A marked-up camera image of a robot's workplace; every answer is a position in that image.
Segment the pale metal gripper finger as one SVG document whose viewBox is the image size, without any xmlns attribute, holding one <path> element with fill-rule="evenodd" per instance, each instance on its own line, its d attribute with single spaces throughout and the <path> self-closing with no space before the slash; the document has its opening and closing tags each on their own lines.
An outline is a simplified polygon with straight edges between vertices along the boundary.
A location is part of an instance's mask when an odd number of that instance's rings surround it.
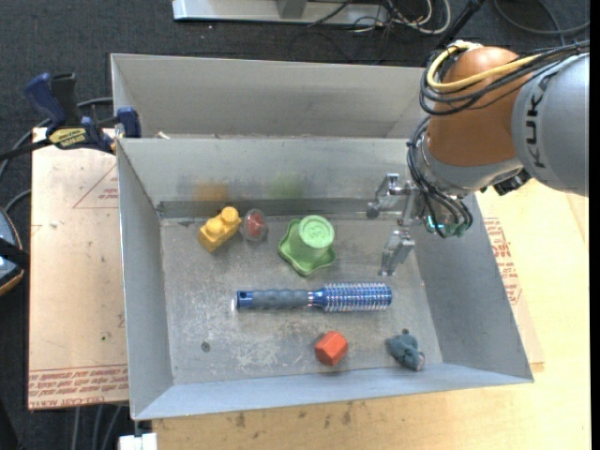
<svg viewBox="0 0 600 450">
<path fill-rule="evenodd" d="M 367 217 L 377 218 L 383 212 L 400 215 L 401 193 L 406 186 L 413 186 L 413 183 L 402 180 L 398 173 L 387 173 L 375 192 L 374 201 L 367 204 Z"/>
<path fill-rule="evenodd" d="M 392 231 L 383 246 L 379 274 L 383 277 L 392 276 L 397 267 L 406 261 L 414 246 L 415 242 L 408 231 Z"/>
</svg>

